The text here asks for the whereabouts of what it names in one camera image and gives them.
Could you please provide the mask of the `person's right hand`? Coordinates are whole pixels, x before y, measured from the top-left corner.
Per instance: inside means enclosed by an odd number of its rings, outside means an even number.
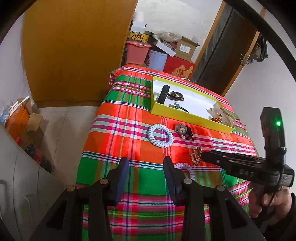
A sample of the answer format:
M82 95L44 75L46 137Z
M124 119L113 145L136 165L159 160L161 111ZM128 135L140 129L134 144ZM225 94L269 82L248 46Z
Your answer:
M270 206L274 207L274 214L268 220L270 225L273 225L280 220L283 220L289 213L292 207L292 196L290 192L290 187L282 187L280 191L277 191L272 199L272 194L264 194L260 196L256 193L256 184L250 182L248 188L251 189L249 193L249 215L252 218L257 218L262 212L263 207Z

